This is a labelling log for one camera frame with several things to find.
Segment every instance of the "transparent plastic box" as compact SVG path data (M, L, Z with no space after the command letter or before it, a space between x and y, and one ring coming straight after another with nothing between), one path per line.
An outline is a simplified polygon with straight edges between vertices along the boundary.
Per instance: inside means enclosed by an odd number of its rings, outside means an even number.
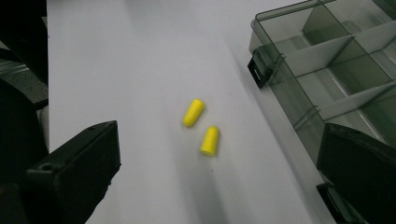
M396 148L396 21L377 1L305 1L251 23L249 70L314 163L325 123Z

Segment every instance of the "yellow foam earplug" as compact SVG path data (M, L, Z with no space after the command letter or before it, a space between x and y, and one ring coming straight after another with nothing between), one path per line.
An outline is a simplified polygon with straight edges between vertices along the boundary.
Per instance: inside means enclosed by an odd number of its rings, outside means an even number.
M216 155L216 148L219 139L219 129L216 126L207 128L204 141L201 144L201 153L213 157Z
M198 99L193 99L190 103L189 108L184 114L182 123L186 127L191 127L198 119L198 117L201 115L201 112L204 110L204 108L205 108L204 102Z

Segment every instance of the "white table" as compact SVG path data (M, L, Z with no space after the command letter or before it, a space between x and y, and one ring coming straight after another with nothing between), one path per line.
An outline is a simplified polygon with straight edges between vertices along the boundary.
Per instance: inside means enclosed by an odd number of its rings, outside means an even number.
M122 166L89 223L334 223L318 171L247 69L255 14L295 2L48 1L50 149L119 123ZM188 129L195 97L206 109ZM209 125L216 158L198 152Z

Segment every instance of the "white surface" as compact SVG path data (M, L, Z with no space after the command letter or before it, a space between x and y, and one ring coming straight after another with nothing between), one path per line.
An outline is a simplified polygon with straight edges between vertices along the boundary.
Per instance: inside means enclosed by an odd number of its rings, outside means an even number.
M318 172L247 69L250 21L292 3L48 1L51 150L119 123L122 166L88 223L334 223ZM206 109L187 129L195 97ZM209 125L216 158L198 152Z

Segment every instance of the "yellow object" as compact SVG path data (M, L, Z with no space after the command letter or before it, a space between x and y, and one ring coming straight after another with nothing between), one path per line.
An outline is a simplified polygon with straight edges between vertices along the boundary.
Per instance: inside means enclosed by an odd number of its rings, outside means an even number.
M205 108L204 102L198 99L193 99L190 103L189 108L184 114L182 123L186 127L191 127L198 119L198 117L201 115L201 112L204 110L204 108Z
M204 141L201 144L201 153L210 157L215 156L218 139L219 129L216 126L210 126L207 128Z

